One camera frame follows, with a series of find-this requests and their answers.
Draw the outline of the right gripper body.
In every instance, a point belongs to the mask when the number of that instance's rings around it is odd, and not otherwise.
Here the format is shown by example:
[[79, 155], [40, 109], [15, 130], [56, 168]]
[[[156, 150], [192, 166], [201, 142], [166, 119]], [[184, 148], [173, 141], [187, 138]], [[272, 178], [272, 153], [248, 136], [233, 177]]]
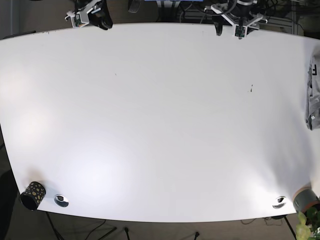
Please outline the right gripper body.
[[105, 7], [105, 0], [72, 0], [74, 10], [66, 13], [65, 20], [71, 21], [73, 28], [93, 25], [93, 11]]

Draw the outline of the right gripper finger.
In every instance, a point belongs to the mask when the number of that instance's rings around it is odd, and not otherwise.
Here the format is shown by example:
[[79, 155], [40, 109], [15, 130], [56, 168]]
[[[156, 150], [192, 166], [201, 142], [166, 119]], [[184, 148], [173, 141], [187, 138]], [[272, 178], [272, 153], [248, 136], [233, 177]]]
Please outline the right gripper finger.
[[100, 7], [92, 11], [92, 24], [102, 30], [109, 30], [113, 27], [109, 9], [107, 7]]

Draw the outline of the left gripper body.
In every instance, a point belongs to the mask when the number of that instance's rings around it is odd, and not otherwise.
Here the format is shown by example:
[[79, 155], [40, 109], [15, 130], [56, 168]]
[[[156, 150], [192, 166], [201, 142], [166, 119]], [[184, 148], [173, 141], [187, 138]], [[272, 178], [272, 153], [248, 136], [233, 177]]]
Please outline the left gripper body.
[[257, 0], [228, 0], [226, 3], [213, 3], [210, 9], [231, 24], [233, 36], [241, 40], [252, 31], [258, 31], [261, 23], [268, 22], [263, 14], [254, 11], [257, 6]]

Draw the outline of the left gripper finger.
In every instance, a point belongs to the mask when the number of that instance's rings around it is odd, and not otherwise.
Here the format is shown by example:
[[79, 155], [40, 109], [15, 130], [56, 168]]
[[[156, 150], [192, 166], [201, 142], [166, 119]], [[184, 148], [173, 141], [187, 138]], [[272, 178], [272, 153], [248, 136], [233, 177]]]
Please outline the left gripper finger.
[[224, 26], [224, 20], [223, 19], [218, 19], [215, 21], [215, 30], [216, 30], [216, 35], [221, 36], [223, 32], [223, 26]]

